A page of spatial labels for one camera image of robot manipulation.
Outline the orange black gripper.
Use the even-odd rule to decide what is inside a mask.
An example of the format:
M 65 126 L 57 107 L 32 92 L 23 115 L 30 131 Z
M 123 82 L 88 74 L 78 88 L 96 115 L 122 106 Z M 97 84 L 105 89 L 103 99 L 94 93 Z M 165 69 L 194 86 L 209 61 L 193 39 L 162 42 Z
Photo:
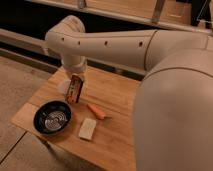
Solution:
M 70 84 L 66 93 L 66 101 L 71 103 L 78 103 L 83 87 L 84 79 L 80 75 L 73 74 L 70 79 Z

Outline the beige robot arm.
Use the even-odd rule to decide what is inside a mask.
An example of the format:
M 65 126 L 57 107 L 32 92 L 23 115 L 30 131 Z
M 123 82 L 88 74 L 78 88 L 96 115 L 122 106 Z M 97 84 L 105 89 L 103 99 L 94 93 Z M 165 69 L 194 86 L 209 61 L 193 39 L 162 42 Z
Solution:
M 142 30 L 87 33 L 68 16 L 45 42 L 69 73 L 88 57 L 146 72 L 133 108 L 137 171 L 213 171 L 213 36 Z

